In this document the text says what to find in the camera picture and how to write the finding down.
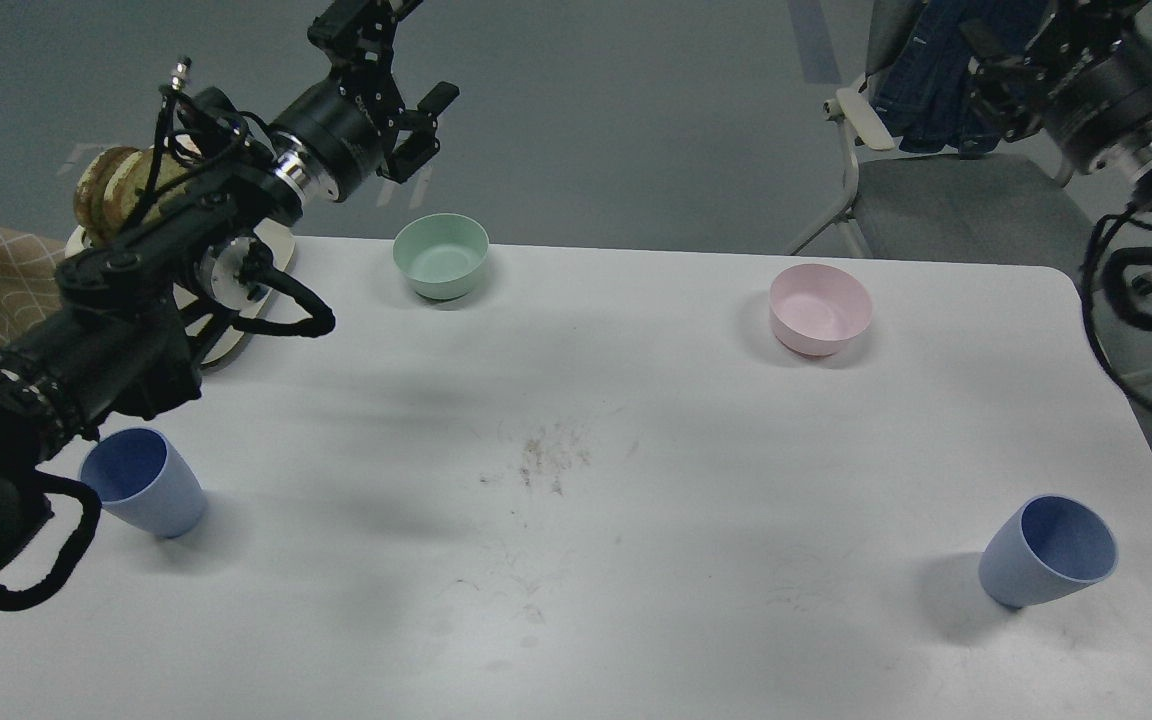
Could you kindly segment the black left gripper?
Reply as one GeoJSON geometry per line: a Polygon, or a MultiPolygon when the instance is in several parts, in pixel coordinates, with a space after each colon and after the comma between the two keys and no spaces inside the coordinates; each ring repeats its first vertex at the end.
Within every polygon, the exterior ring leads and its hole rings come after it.
{"type": "Polygon", "coordinates": [[[402,184],[438,154],[439,118],[460,88],[435,83],[410,105],[393,76],[394,41],[419,1],[334,1],[306,28],[329,61],[273,122],[273,174],[300,200],[347,200],[370,176],[402,184]]]}

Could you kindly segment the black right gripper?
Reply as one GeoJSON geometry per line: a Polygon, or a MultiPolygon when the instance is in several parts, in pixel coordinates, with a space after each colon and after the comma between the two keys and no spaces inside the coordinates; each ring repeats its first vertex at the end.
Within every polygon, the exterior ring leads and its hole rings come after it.
{"type": "Polygon", "coordinates": [[[1047,132],[1071,172],[1117,167],[1152,183],[1152,41],[1135,23],[1143,8],[1051,1],[1020,53],[983,18],[964,20],[973,109],[1007,142],[1047,132]]]}

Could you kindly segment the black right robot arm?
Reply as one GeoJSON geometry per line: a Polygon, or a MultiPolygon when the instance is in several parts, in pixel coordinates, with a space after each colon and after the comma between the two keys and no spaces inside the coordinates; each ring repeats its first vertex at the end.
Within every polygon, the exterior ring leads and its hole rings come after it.
{"type": "Polygon", "coordinates": [[[1102,373],[1138,409],[1152,397],[1111,363],[1096,305],[1152,334],[1152,38],[1137,24],[1140,1],[1051,1],[1024,50],[983,20],[960,23],[970,58],[969,99],[1005,141],[1044,132],[1068,173],[1115,167],[1132,195],[1094,223],[1079,275],[1082,323],[1102,373]]]}

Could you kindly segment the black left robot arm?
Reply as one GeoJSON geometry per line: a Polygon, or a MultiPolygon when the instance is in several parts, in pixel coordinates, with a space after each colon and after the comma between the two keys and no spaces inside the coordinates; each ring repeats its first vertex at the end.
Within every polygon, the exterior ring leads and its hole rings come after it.
{"type": "Polygon", "coordinates": [[[321,338],[335,316],[276,268],[264,220],[298,222],[311,196],[347,200],[370,176],[403,183],[438,154],[440,82],[415,105],[392,73],[414,1],[334,1],[308,26],[326,77],[266,123],[218,88],[187,94],[179,59],[156,120],[147,179],[100,245],[61,262],[54,314],[0,348],[0,611],[32,609],[76,570],[101,503],[41,471],[111,414],[143,419],[200,397],[227,331],[321,338]]]}

